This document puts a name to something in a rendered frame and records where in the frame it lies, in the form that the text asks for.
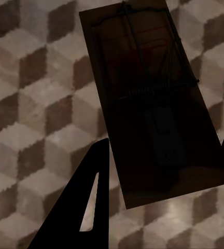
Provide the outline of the mousetrap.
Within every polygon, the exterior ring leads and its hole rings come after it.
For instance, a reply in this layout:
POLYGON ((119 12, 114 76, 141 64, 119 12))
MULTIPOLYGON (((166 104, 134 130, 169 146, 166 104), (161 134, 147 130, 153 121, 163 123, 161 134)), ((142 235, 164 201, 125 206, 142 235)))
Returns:
POLYGON ((224 152, 166 0, 79 17, 126 209, 224 185, 224 152))

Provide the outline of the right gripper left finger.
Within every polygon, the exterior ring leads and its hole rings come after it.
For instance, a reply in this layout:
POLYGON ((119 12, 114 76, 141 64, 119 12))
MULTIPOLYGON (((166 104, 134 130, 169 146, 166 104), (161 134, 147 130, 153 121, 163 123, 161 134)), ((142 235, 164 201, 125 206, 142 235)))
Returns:
POLYGON ((109 138, 94 143, 28 249, 108 249, 109 138), (79 231, 97 172, 93 229, 79 231))

